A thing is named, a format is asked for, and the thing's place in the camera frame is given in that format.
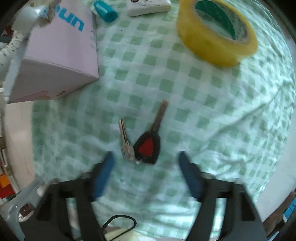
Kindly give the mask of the teal cylinder tube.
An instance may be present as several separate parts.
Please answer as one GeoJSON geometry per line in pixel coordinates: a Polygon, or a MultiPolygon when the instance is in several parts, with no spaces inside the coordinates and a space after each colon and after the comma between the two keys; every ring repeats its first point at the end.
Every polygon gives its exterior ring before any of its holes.
{"type": "Polygon", "coordinates": [[[111,23],[118,18],[118,13],[104,1],[95,1],[93,6],[106,23],[111,23]]]}

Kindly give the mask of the green checkered cloth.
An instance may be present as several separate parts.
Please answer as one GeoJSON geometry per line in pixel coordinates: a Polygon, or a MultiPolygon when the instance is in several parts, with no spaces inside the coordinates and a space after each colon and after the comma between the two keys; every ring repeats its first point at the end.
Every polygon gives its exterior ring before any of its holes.
{"type": "Polygon", "coordinates": [[[196,56],[176,30],[179,1],[167,13],[130,17],[109,1],[112,23],[96,21],[99,80],[60,100],[36,101],[32,142],[37,175],[68,181],[114,155],[100,224],[149,237],[185,238],[199,210],[178,155],[201,171],[241,181],[257,201],[275,172],[295,109],[295,73],[284,34],[258,1],[230,1],[253,27],[258,49],[234,67],[196,56]]]}

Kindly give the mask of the pink cardboard box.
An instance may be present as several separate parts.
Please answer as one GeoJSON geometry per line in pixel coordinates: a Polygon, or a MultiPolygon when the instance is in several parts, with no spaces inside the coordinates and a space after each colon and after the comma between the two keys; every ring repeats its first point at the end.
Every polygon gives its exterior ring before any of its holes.
{"type": "Polygon", "coordinates": [[[98,80],[95,14],[82,1],[61,1],[50,24],[24,36],[1,72],[7,103],[59,99],[98,80]]]}

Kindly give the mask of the yellow tape roll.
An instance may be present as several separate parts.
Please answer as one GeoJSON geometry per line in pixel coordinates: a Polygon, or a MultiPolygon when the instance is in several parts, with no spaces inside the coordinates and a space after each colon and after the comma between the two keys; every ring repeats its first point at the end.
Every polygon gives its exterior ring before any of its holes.
{"type": "Polygon", "coordinates": [[[257,52],[254,29],[225,1],[180,1],[176,28],[182,42],[213,65],[232,67],[257,52]]]}

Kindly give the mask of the black red car key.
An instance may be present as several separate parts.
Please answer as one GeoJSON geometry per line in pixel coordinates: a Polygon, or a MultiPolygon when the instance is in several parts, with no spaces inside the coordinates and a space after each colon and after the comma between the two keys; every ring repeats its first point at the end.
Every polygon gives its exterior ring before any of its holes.
{"type": "Polygon", "coordinates": [[[159,128],[168,104],[167,100],[162,101],[151,128],[144,132],[135,142],[133,149],[136,160],[150,165],[157,162],[161,148],[159,128]]]}

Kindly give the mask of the white plastic bottle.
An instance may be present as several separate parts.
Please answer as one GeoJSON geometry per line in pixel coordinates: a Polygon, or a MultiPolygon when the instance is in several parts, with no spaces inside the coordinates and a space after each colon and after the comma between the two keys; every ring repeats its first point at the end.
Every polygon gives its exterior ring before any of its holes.
{"type": "Polygon", "coordinates": [[[61,1],[32,1],[25,4],[16,14],[11,29],[23,35],[34,27],[44,27],[52,22],[56,15],[56,7],[61,1]]]}

